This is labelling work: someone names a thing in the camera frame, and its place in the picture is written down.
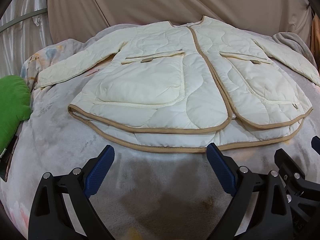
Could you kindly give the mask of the cream quilted jacket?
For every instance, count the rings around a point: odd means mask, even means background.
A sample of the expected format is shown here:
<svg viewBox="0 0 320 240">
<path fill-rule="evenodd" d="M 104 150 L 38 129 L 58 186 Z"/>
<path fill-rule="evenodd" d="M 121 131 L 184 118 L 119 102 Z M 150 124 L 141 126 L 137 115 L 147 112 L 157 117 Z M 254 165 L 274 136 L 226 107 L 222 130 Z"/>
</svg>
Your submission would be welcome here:
<svg viewBox="0 0 320 240">
<path fill-rule="evenodd" d="M 70 115 L 111 142 L 154 153 L 290 139 L 313 107 L 278 62 L 319 84 L 298 52 L 204 16 L 116 30 L 41 71 L 36 87 L 68 81 L 105 59 L 68 105 Z"/>
</svg>

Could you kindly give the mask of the orange hanging garment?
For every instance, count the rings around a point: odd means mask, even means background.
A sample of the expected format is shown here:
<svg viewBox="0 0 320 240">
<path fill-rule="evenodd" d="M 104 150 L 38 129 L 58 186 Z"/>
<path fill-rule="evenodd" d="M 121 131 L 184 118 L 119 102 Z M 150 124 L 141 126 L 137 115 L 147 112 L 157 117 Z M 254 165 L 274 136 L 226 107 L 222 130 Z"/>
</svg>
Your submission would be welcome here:
<svg viewBox="0 0 320 240">
<path fill-rule="evenodd" d="M 311 50 L 311 53 L 313 54 L 313 57 L 318 67 L 319 67 L 319 57 L 320 57 L 319 46 L 320 46 L 319 17 L 315 15 L 312 20 L 312 26 L 311 26 L 310 50 Z"/>
</svg>

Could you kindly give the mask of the green pillow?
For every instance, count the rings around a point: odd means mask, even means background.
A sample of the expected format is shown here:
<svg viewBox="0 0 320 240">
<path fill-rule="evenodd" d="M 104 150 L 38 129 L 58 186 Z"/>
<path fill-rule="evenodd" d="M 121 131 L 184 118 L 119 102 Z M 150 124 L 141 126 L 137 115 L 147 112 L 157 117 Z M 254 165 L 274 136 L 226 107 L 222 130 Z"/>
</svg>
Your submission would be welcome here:
<svg viewBox="0 0 320 240">
<path fill-rule="evenodd" d="M 20 122 L 30 118 L 30 101 L 29 87 L 21 77 L 1 78 L 1 152 L 11 142 Z"/>
</svg>

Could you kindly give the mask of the beige curtain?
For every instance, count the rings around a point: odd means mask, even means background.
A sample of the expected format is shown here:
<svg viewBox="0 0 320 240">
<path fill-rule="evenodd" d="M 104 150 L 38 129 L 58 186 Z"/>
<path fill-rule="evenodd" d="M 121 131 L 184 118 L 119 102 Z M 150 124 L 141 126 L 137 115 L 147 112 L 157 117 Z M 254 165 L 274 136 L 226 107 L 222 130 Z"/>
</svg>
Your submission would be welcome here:
<svg viewBox="0 0 320 240">
<path fill-rule="evenodd" d="M 203 16 L 268 36 L 289 31 L 309 42 L 312 25 L 308 0 L 48 0 L 47 4 L 55 43 L 69 38 L 85 42 L 121 23 L 181 25 Z"/>
</svg>

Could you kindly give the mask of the white sheer curtain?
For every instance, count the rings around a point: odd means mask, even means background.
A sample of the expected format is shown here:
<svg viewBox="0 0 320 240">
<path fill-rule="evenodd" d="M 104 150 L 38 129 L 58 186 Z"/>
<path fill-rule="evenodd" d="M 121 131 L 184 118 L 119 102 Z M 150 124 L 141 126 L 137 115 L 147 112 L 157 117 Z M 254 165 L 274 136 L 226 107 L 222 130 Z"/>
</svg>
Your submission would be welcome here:
<svg viewBox="0 0 320 240">
<path fill-rule="evenodd" d="M 11 0 L 1 16 L 1 77 L 20 75 L 26 59 L 51 44 L 47 0 Z"/>
</svg>

